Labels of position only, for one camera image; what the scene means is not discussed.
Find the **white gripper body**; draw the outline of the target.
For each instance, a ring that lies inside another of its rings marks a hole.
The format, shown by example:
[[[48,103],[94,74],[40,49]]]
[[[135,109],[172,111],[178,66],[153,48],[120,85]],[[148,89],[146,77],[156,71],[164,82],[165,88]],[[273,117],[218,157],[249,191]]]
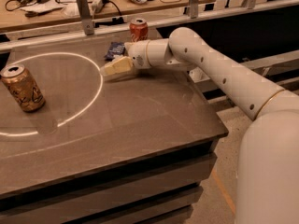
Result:
[[[149,69],[150,64],[147,58],[148,40],[134,42],[133,46],[127,51],[128,56],[132,59],[133,65],[137,69]]]

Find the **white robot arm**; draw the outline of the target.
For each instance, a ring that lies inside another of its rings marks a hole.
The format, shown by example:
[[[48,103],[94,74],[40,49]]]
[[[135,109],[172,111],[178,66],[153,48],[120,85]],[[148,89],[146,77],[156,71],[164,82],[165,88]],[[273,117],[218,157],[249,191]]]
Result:
[[[235,224],[299,224],[299,96],[210,47],[180,27],[167,39],[125,45],[105,77],[133,69],[199,67],[252,123],[237,167]]]

